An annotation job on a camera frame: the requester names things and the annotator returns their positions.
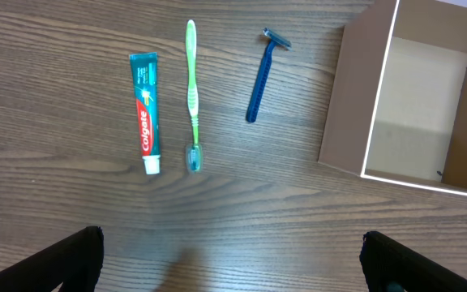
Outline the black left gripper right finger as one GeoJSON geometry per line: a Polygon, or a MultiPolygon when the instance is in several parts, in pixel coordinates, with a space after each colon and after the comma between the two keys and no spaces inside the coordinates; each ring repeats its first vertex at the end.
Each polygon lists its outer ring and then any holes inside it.
{"type": "Polygon", "coordinates": [[[467,279],[378,231],[363,235],[359,260],[370,292],[467,291],[467,279]]]}

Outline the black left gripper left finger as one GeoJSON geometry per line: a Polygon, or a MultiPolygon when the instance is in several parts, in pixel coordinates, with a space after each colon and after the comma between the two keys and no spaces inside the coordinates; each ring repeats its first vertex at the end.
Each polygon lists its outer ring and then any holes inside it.
{"type": "Polygon", "coordinates": [[[0,291],[94,291],[103,259],[103,231],[88,226],[2,270],[0,291]]]}

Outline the blue disposable razor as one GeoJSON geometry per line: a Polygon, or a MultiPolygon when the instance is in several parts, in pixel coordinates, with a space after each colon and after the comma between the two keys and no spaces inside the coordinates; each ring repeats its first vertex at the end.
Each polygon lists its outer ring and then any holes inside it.
{"type": "Polygon", "coordinates": [[[255,85],[253,92],[251,94],[250,103],[246,112],[246,120],[249,123],[253,123],[257,119],[259,112],[259,107],[263,99],[263,92],[268,80],[269,72],[272,65],[272,52],[277,47],[280,46],[286,50],[291,50],[292,44],[285,37],[279,35],[270,28],[264,28],[263,34],[269,38],[269,43],[265,48],[261,63],[259,66],[259,71],[255,80],[255,85]]]}

